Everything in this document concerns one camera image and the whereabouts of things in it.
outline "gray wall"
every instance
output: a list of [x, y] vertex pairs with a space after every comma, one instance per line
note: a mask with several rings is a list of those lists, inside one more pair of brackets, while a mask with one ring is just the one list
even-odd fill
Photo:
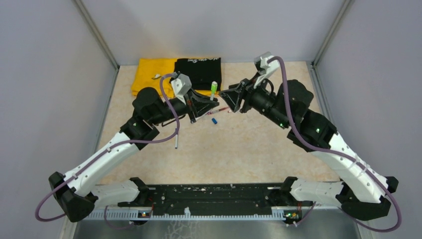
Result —
[[[361, 157], [399, 180], [402, 227], [380, 238], [418, 238], [422, 230], [422, 1], [356, 1], [318, 66], [334, 121]], [[376, 220], [395, 223], [395, 211]]]
[[313, 60], [342, 2], [84, 0], [120, 65], [137, 65], [140, 57], [252, 61], [269, 50]]
[[63, 220], [35, 207], [51, 173], [93, 153], [113, 75], [70, 0], [0, 1], [0, 238], [58, 237]]

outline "green marker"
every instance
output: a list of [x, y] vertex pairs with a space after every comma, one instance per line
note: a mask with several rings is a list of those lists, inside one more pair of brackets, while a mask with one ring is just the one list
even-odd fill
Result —
[[218, 83], [217, 82], [213, 81], [211, 83], [211, 97], [210, 97], [210, 100], [213, 100], [214, 99], [214, 94], [217, 92], [217, 86], [218, 86]]

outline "floor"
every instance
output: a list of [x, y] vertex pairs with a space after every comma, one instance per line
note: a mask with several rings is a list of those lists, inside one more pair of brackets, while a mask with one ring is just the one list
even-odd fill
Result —
[[[100, 146], [107, 143], [132, 115], [130, 86], [137, 66], [121, 66]], [[308, 90], [314, 91], [305, 62], [286, 62], [288, 79], [297, 79]], [[253, 63], [223, 63], [222, 89], [252, 77]], [[281, 83], [281, 73], [270, 80]], [[226, 104], [219, 99], [220, 107]], [[319, 112], [317, 100], [311, 103]], [[214, 117], [218, 124], [213, 124]], [[334, 181], [338, 176], [322, 161], [306, 153], [286, 138], [289, 130], [281, 129], [255, 110], [246, 114], [226, 111], [205, 116], [195, 124], [186, 117], [181, 120], [179, 148], [175, 141], [150, 144], [125, 160], [101, 183], [125, 181], [139, 177], [146, 184], [186, 183], [252, 183], [282, 182], [287, 176], [308, 180]], [[158, 127], [156, 139], [165, 138], [174, 131], [174, 124]]]

